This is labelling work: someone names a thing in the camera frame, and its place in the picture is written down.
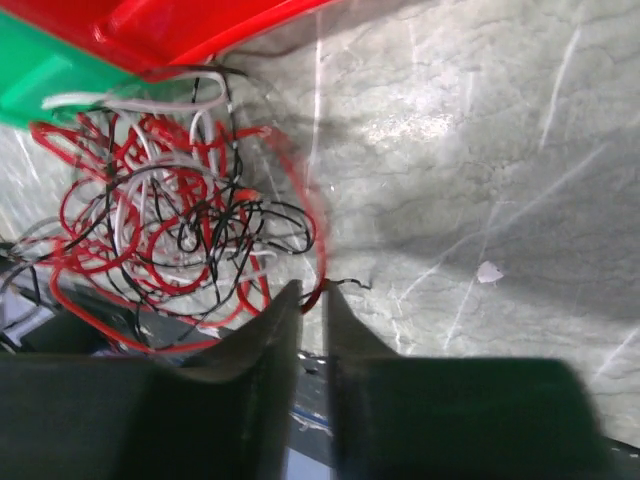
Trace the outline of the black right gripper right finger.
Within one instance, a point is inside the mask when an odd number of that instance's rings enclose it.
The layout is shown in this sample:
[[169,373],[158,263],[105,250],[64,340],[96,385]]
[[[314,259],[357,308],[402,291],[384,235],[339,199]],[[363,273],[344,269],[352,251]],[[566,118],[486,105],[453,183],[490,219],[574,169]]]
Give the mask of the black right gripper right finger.
[[336,286],[323,306],[338,479],[611,479],[592,403],[564,362],[403,356]]

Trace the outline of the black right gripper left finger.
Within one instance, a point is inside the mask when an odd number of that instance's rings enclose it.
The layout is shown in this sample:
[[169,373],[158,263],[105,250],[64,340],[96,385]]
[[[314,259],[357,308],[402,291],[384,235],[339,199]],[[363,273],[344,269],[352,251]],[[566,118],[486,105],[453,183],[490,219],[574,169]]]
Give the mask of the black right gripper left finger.
[[300,343],[300,284],[179,367],[5,354],[5,479],[278,479]]

